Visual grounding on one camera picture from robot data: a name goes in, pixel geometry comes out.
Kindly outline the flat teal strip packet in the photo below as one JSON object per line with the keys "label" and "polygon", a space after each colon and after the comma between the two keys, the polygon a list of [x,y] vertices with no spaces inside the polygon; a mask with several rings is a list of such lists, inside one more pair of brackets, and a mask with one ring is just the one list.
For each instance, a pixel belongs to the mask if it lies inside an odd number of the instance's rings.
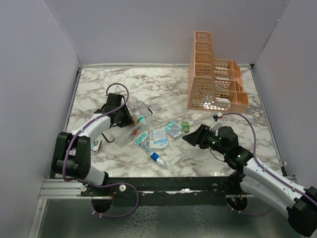
{"label": "flat teal strip packet", "polygon": [[180,152],[177,156],[174,156],[173,158],[169,160],[169,164],[171,166],[174,166],[184,158],[186,158],[186,154],[184,152]]}

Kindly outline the clear first aid box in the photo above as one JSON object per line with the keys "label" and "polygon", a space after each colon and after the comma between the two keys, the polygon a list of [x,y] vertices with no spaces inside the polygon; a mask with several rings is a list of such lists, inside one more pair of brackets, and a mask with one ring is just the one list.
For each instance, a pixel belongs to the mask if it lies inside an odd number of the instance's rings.
{"label": "clear first aid box", "polygon": [[149,128],[153,115],[151,109],[135,96],[130,96],[126,106],[132,116],[132,124],[122,128],[114,127],[110,131],[118,146],[125,146],[129,142],[135,141]]}

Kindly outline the white blue wipes pack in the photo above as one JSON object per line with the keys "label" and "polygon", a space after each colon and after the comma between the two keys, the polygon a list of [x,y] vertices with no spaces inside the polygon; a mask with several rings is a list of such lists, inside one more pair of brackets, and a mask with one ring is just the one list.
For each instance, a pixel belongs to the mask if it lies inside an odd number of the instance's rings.
{"label": "white blue wipes pack", "polygon": [[149,147],[151,149],[164,149],[168,146],[165,129],[151,129]]}

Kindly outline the black front frame bar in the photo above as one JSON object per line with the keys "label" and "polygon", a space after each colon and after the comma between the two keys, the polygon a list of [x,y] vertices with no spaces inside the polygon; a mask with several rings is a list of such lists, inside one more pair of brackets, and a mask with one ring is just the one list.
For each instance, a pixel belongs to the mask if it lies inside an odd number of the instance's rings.
{"label": "black front frame bar", "polygon": [[136,193],[126,186],[133,185],[139,194],[140,206],[225,206],[226,198],[241,193],[241,187],[230,177],[157,177],[157,178],[110,178],[110,188],[88,186],[81,196],[94,200],[112,199],[115,206],[134,206]]}

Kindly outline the orange plastic file rack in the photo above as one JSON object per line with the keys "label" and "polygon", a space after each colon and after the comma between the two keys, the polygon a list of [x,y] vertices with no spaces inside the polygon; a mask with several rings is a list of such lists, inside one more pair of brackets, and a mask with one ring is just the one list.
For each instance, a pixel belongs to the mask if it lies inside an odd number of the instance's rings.
{"label": "orange plastic file rack", "polygon": [[240,67],[233,60],[214,56],[210,32],[195,31],[188,67],[187,109],[242,114],[248,106]]}

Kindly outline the small white clip piece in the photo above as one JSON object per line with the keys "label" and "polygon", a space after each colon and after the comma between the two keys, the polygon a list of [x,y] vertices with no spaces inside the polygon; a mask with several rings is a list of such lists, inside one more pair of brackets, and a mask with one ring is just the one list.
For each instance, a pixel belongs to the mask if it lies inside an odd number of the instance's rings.
{"label": "small white clip piece", "polygon": [[91,150],[92,151],[99,151],[100,147],[101,147],[102,141],[98,140],[98,141],[93,141],[91,144]]}

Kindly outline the brown orange-cap medicine bottle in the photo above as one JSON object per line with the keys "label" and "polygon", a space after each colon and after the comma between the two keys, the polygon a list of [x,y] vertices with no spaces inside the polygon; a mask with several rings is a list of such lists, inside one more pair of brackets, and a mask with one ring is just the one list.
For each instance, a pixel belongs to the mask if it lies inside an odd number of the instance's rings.
{"label": "brown orange-cap medicine bottle", "polygon": [[132,118],[132,123],[131,123],[131,126],[134,127],[135,125],[138,124],[138,121],[135,117]]}

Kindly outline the small blue-cap bottle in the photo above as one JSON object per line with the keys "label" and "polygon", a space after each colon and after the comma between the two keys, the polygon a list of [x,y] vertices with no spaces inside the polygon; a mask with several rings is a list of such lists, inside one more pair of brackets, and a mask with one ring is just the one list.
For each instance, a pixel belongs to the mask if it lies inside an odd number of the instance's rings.
{"label": "small blue-cap bottle", "polygon": [[150,158],[158,165],[165,166],[165,161],[156,152],[152,152]]}

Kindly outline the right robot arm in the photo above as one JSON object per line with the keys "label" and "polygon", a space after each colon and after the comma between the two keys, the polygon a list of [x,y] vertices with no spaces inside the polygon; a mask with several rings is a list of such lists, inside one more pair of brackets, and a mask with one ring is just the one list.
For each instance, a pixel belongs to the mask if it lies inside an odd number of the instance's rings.
{"label": "right robot arm", "polygon": [[244,191],[279,211],[300,235],[311,237],[317,229],[317,189],[305,188],[278,174],[255,154],[239,145],[238,135],[229,126],[217,131],[207,125],[187,135],[183,140],[201,149],[211,149],[224,156],[225,163],[239,177],[227,182],[228,190]]}

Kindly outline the teal bandage packet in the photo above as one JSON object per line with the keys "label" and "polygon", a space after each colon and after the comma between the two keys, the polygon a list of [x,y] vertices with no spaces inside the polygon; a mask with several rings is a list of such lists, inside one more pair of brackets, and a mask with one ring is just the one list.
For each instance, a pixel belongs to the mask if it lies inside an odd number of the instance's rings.
{"label": "teal bandage packet", "polygon": [[134,142],[135,145],[140,147],[147,154],[151,154],[150,139],[146,132],[142,133]]}

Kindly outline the silver teal-header packet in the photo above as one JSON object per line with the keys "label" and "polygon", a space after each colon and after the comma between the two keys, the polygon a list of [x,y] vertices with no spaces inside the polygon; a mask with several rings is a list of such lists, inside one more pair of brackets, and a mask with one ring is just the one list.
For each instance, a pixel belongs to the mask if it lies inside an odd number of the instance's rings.
{"label": "silver teal-header packet", "polygon": [[169,122],[164,127],[164,129],[166,131],[166,134],[170,136],[173,140],[176,140],[185,134],[182,128],[179,125],[177,125],[174,121]]}

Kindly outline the white green-label bottle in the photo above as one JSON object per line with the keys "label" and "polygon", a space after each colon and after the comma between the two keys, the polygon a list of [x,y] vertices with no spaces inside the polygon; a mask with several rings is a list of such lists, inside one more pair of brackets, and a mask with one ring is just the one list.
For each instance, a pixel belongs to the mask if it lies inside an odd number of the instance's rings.
{"label": "white green-label bottle", "polygon": [[135,114],[135,119],[137,121],[137,124],[144,124],[146,123],[146,116],[145,115],[142,115],[140,113],[136,113]]}

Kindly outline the small green box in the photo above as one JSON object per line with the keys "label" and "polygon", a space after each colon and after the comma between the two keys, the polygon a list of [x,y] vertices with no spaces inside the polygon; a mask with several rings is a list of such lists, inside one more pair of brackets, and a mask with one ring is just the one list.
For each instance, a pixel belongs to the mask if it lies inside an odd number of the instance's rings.
{"label": "small green box", "polygon": [[189,126],[189,123],[187,121],[183,121],[182,122],[182,130],[185,132],[185,133],[189,133],[190,131],[190,126]]}

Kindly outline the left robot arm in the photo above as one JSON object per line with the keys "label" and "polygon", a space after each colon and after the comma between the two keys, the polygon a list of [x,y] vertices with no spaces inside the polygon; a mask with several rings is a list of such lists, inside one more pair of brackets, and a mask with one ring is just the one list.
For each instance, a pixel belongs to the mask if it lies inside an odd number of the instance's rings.
{"label": "left robot arm", "polygon": [[108,173],[91,165],[91,146],[108,129],[132,123],[126,101],[123,95],[109,93],[106,103],[84,125],[72,132],[59,133],[53,153],[52,172],[62,175],[67,181],[76,179],[92,184],[92,190],[97,195],[107,194]]}

